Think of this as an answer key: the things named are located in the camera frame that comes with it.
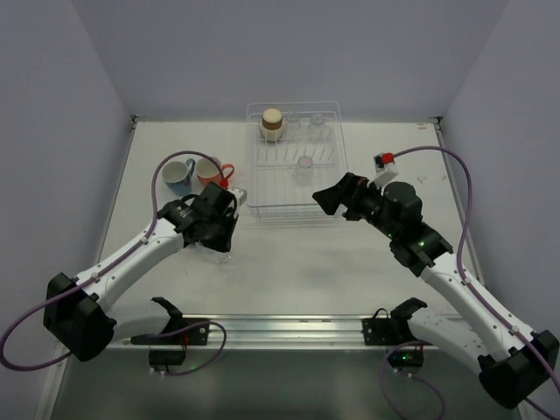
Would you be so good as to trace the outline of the large clear glass tumbler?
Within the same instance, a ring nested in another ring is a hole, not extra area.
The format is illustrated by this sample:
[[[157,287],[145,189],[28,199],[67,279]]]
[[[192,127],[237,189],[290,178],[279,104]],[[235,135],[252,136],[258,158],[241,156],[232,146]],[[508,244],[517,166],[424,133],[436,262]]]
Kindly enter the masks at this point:
[[[230,252],[220,252],[203,246],[200,242],[195,243],[195,248],[201,258],[215,264],[228,263],[231,260]]]

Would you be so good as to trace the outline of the small clear glass cup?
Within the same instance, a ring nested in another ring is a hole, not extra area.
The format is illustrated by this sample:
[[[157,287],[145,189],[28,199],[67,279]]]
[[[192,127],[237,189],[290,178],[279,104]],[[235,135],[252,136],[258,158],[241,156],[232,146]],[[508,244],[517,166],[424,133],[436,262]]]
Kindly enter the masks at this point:
[[[313,179],[313,160],[307,155],[298,158],[294,179],[297,186],[308,186]]]

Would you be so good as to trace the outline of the orange ceramic mug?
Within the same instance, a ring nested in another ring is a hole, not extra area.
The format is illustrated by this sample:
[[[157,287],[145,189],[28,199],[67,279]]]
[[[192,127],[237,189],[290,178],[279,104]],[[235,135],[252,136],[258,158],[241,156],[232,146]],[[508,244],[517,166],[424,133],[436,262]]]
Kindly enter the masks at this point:
[[[223,164],[217,157],[201,157],[194,166],[194,173],[203,187],[215,183],[229,188],[229,179],[234,172],[232,164]]]

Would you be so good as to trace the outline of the light blue textured mug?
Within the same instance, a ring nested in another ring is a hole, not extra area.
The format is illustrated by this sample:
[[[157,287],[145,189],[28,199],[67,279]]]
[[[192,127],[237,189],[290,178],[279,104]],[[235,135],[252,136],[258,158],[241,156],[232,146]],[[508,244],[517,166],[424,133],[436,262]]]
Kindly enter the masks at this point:
[[[176,195],[183,197],[191,193],[192,175],[196,161],[188,158],[186,161],[172,161],[166,163],[161,170],[162,180]]]

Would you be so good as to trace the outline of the beige and brown ceramic cup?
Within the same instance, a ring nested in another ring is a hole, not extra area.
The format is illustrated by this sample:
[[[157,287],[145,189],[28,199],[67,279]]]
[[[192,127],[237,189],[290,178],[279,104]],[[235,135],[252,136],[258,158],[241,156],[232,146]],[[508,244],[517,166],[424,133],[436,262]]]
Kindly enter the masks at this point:
[[[284,134],[284,115],[277,108],[262,112],[260,133],[265,142],[277,142]]]

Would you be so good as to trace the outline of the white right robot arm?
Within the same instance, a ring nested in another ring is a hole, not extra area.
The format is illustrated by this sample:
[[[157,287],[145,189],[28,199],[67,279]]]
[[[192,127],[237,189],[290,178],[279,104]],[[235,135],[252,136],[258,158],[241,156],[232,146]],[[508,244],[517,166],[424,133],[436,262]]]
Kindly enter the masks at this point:
[[[500,406],[516,408],[551,379],[558,338],[519,320],[458,262],[451,244],[424,222],[423,202],[412,185],[378,187],[349,172],[312,197],[325,214],[345,207],[346,220],[365,221],[387,236],[394,258],[451,304],[486,349],[474,365],[483,389]]]

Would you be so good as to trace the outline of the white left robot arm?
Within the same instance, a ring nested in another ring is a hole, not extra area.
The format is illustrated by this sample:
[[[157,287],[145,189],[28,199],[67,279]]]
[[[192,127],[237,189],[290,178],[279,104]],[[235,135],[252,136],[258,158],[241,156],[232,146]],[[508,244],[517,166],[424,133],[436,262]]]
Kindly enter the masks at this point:
[[[154,298],[130,310],[116,302],[164,259],[201,246],[227,253],[247,193],[207,185],[199,194],[175,199],[157,210],[150,224],[129,243],[73,278],[63,273],[47,286],[43,323],[79,361],[90,361],[109,343],[142,335],[167,334],[178,327],[179,310]]]

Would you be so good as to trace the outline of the clear glass back right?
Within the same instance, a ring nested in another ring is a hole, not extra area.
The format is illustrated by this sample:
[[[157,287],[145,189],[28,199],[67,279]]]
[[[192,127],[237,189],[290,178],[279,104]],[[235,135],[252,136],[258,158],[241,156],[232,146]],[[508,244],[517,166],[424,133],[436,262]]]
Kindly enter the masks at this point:
[[[321,137],[325,128],[325,118],[322,114],[312,114],[309,120],[308,131],[309,136],[313,141]]]

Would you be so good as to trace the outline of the clear glass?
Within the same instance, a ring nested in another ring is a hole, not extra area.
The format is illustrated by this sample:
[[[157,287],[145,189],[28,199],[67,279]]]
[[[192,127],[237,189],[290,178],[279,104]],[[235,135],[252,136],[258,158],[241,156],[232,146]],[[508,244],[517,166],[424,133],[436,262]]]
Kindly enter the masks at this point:
[[[286,113],[284,116],[285,136],[295,138],[300,131],[301,122],[297,112]]]
[[[309,120],[308,131],[309,136],[313,141],[321,137],[325,128],[325,118],[322,114],[312,114]]]

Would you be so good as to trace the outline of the black left controller box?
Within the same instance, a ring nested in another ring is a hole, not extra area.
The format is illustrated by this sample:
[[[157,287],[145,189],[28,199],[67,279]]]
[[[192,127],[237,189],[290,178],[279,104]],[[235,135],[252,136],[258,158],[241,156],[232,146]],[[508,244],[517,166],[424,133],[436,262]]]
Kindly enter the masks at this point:
[[[185,349],[158,349],[148,352],[148,363],[157,372],[169,373],[171,368],[180,367],[185,360]]]

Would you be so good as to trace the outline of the black controller box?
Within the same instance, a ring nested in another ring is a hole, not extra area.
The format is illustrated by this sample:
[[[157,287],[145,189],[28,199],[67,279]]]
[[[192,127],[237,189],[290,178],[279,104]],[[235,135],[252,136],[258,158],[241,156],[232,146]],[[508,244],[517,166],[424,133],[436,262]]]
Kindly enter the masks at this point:
[[[148,352],[148,363],[157,372],[169,373],[171,368],[180,367],[185,360],[185,349],[158,349]]]
[[[417,374],[424,365],[424,352],[420,349],[404,349],[393,352],[388,364],[398,372]]]

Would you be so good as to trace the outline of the aluminium mounting rail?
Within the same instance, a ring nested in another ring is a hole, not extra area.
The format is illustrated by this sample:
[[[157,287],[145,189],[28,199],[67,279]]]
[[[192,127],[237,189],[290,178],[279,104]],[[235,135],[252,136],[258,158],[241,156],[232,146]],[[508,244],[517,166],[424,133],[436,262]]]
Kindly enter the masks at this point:
[[[215,322],[225,327],[228,336],[243,334],[255,340],[338,340],[344,335],[361,334],[361,322],[351,317],[295,317],[295,316],[226,316],[205,317],[185,315],[185,318],[207,319],[204,324]],[[84,361],[94,358],[112,342],[131,339],[133,336],[160,332],[166,324],[164,309],[149,307],[145,312],[112,311],[91,322],[80,322],[69,336],[60,341]],[[445,349],[457,347],[484,353],[487,347],[482,335],[465,323],[455,322],[440,314],[422,317],[412,332],[430,344]]]

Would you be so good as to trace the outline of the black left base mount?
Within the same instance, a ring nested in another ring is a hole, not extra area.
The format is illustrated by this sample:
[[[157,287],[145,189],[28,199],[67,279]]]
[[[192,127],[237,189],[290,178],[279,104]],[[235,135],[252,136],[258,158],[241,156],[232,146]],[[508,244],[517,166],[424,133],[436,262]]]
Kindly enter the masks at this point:
[[[209,334],[209,324],[204,324],[207,318],[185,318],[183,312],[164,297],[151,299],[156,305],[165,310],[166,324],[160,332],[133,336],[133,345],[156,346],[205,346]]]

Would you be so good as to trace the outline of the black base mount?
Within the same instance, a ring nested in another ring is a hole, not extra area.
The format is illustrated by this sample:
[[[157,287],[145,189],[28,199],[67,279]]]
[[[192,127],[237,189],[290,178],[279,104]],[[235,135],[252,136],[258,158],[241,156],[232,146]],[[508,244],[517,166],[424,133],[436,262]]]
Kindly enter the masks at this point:
[[[164,297],[151,299],[156,305],[165,310],[166,324],[160,332],[133,336],[133,345],[156,346],[205,346],[209,334],[209,324],[204,324],[207,318],[185,318],[183,312]]]
[[[413,325],[419,325],[422,317],[437,314],[421,299],[411,297],[393,310],[379,308],[373,315],[360,318],[361,334],[364,344],[371,346],[393,347],[411,341],[430,342],[418,338],[412,332]]]

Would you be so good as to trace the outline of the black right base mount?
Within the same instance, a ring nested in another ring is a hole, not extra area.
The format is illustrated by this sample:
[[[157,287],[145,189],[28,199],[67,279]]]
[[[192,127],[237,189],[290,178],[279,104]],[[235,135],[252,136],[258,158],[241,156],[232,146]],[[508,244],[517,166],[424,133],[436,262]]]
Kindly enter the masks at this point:
[[[360,318],[361,334],[364,344],[371,346],[393,347],[411,341],[430,342],[418,338],[412,332],[413,325],[419,325],[422,317],[437,314],[421,299],[411,297],[393,310],[379,308],[373,315]]]

